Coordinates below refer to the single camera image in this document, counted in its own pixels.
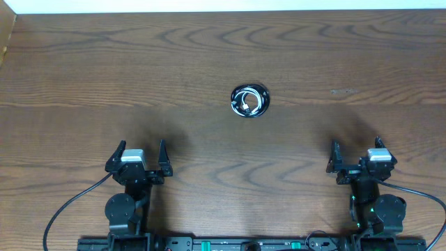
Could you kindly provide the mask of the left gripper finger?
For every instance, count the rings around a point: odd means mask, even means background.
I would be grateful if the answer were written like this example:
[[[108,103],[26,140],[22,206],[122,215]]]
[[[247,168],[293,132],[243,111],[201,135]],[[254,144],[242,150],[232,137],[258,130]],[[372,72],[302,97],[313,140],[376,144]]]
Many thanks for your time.
[[[167,154],[166,142],[164,139],[160,141],[158,164],[163,173],[163,176],[173,176],[173,168]]]
[[[121,157],[125,150],[126,141],[121,140],[118,147],[114,151],[114,153],[110,156],[108,161],[105,163],[105,171],[108,173],[117,173],[120,168],[124,165],[121,161]]]

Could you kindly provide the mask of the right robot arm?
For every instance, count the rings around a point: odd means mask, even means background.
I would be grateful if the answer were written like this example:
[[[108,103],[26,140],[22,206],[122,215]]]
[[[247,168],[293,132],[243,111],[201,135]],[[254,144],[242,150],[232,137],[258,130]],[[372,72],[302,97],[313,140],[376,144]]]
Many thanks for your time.
[[[382,195],[378,187],[391,177],[396,164],[379,137],[357,164],[346,164],[339,143],[331,143],[326,172],[337,174],[338,185],[351,187],[350,214],[358,227],[356,234],[340,240],[340,250],[398,249],[396,235],[403,231],[406,202],[395,195]]]

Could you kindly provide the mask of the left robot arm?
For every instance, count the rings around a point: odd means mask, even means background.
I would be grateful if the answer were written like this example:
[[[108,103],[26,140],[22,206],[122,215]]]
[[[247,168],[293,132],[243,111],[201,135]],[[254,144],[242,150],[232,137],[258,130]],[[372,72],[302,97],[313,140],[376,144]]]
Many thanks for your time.
[[[125,187],[125,192],[112,196],[106,203],[109,221],[108,244],[105,250],[161,250],[161,237],[144,230],[150,208],[151,190],[173,175],[165,141],[160,141],[158,169],[150,170],[142,149],[126,149],[121,141],[108,159],[105,171]]]

